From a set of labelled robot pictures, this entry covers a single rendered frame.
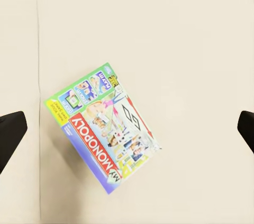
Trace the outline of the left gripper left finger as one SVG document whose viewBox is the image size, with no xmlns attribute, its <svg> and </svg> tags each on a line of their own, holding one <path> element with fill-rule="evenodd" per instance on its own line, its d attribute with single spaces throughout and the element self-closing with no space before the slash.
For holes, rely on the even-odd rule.
<svg viewBox="0 0 254 224">
<path fill-rule="evenodd" d="M 0 174 L 28 130 L 23 111 L 0 117 Z"/>
</svg>

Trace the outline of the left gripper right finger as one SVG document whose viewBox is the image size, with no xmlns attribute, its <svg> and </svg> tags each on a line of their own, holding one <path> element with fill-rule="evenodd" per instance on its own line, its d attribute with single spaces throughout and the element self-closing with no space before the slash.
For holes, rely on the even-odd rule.
<svg viewBox="0 0 254 224">
<path fill-rule="evenodd" d="M 254 153 L 254 112 L 243 110 L 238 120 L 237 129 Z"/>
</svg>

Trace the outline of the board game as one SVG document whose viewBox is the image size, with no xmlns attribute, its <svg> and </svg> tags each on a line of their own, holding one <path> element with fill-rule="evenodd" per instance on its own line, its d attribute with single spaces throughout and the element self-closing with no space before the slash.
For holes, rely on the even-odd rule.
<svg viewBox="0 0 254 224">
<path fill-rule="evenodd" d="M 109 62 L 43 103 L 107 195 L 161 151 Z"/>
</svg>

